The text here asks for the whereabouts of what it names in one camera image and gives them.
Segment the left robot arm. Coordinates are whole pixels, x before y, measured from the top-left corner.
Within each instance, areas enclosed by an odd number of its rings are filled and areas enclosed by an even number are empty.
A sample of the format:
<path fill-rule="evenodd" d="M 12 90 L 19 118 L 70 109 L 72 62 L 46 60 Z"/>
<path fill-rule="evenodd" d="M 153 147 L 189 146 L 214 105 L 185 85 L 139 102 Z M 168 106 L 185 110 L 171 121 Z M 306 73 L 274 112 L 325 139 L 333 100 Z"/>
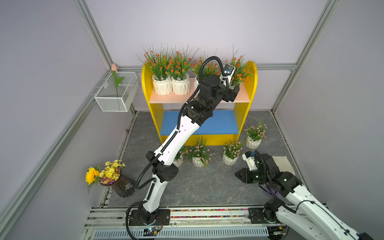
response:
<path fill-rule="evenodd" d="M 136 191 L 147 184 L 151 185 L 145 199 L 138 203 L 139 218 L 145 224 L 155 222 L 164 190 L 179 172 L 178 167 L 173 164 L 177 153 L 190 136 L 213 116 L 217 105 L 224 98 L 230 97 L 232 78 L 230 74 L 222 74 L 222 78 L 216 75 L 205 79 L 200 77 L 199 86 L 179 111 L 177 125 L 171 135 L 155 151 L 147 153 L 149 163 L 140 173 L 135 185 Z"/>

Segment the orange flower pot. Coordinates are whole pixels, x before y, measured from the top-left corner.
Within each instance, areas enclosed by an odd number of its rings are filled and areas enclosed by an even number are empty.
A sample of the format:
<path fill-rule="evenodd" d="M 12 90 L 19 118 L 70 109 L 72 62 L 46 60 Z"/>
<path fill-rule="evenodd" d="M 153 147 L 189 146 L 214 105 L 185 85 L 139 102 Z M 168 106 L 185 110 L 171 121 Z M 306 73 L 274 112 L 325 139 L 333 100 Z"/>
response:
<path fill-rule="evenodd" d="M 188 71 L 193 67 L 193 57 L 190 56 L 192 49 L 189 46 L 177 51 L 172 51 L 169 61 L 169 70 L 167 75 L 171 78 L 173 92 L 176 95 L 183 96 L 190 91 L 190 80 Z"/>
<path fill-rule="evenodd" d="M 208 58 L 208 56 L 206 54 L 201 55 L 201 56 L 199 56 L 199 61 L 194 61 L 194 63 L 193 63 L 192 72 L 195 74 L 194 90 L 196 90 L 196 88 L 199 85 L 199 72 L 200 72 L 200 69 L 201 69 L 203 62 L 207 58 Z M 211 76 L 211 75 L 220 76 L 220 74 L 221 74 L 221 69 L 220 69 L 219 64 L 216 61 L 210 61 L 205 65 L 205 67 L 203 69 L 202 80 L 207 76 Z"/>
<path fill-rule="evenodd" d="M 172 83 L 168 75 L 171 56 L 168 48 L 162 48 L 159 53 L 155 51 L 153 46 L 142 47 L 145 51 L 145 59 L 140 61 L 152 73 L 152 81 L 155 92 L 159 96 L 166 96 L 172 92 Z"/>
<path fill-rule="evenodd" d="M 234 90 L 240 83 L 247 83 L 252 75 L 256 73 L 253 63 L 245 62 L 244 56 L 237 56 L 238 51 L 233 49 L 233 56 L 230 60 L 230 65 L 235 67 L 235 71 L 231 78 L 230 89 Z"/>

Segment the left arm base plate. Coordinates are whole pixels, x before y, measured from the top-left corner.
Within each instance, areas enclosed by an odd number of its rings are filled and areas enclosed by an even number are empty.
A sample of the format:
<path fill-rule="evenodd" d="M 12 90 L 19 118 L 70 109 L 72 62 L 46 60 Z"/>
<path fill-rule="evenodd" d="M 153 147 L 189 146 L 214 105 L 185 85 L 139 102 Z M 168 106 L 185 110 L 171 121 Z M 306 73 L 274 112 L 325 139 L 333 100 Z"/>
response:
<path fill-rule="evenodd" d="M 171 211 L 158 209 L 149 213 L 145 209 L 132 210 L 129 220 L 129 226 L 168 226 L 171 219 Z"/>

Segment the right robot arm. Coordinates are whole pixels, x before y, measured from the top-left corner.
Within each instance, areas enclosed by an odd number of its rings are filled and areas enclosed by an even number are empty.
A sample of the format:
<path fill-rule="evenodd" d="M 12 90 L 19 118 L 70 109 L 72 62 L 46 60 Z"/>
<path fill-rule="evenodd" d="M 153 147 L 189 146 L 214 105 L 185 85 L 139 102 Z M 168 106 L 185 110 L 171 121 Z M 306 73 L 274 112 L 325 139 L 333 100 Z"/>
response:
<path fill-rule="evenodd" d="M 249 210 L 252 222 L 280 222 L 307 240 L 371 239 L 337 218 L 294 174 L 280 171 L 272 156 L 248 151 L 242 158 L 248 167 L 236 172 L 236 177 L 272 195 L 262 210 Z"/>

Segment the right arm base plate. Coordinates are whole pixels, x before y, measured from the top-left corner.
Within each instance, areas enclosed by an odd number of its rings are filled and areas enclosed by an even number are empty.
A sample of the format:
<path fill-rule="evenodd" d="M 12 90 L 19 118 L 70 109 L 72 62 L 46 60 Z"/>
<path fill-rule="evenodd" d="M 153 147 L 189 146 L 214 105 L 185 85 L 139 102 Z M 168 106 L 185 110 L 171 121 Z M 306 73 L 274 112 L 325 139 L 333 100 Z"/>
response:
<path fill-rule="evenodd" d="M 275 213 L 266 208 L 249 208 L 249 219 L 252 224 L 275 223 L 277 221 Z"/>

